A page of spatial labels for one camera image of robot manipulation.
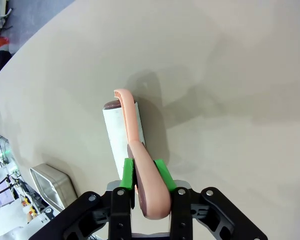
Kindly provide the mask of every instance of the screw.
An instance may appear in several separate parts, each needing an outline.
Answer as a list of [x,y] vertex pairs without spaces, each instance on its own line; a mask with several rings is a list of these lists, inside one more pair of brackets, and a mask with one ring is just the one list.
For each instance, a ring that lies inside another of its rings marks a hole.
[[185,194],[185,190],[184,190],[184,189],[179,189],[179,190],[178,190],[178,193],[179,193],[180,195],[184,195],[184,194]]
[[212,195],[213,195],[213,191],[208,190],[208,191],[206,191],[206,194],[207,194],[208,196],[212,196]]
[[93,201],[95,201],[95,199],[96,199],[96,196],[95,195],[91,195],[91,196],[89,196],[89,201],[91,202],[93,202]]
[[118,195],[123,195],[124,194],[124,190],[118,190]]

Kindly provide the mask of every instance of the beige table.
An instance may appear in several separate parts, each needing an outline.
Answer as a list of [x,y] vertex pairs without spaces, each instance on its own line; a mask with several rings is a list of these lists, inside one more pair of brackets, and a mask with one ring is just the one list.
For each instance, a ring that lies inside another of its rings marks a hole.
[[[79,194],[118,178],[102,115],[116,88],[175,179],[219,188],[271,240],[300,239],[300,1],[74,2],[0,73],[0,131],[30,185],[43,162]],[[196,222],[194,237],[212,239]]]

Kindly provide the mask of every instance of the gray floor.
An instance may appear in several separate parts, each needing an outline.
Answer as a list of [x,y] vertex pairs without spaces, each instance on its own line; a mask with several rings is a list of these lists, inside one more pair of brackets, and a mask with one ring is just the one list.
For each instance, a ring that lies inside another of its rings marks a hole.
[[17,52],[41,27],[74,0],[9,0],[13,8],[5,27],[13,26],[2,33],[10,39],[10,52]]

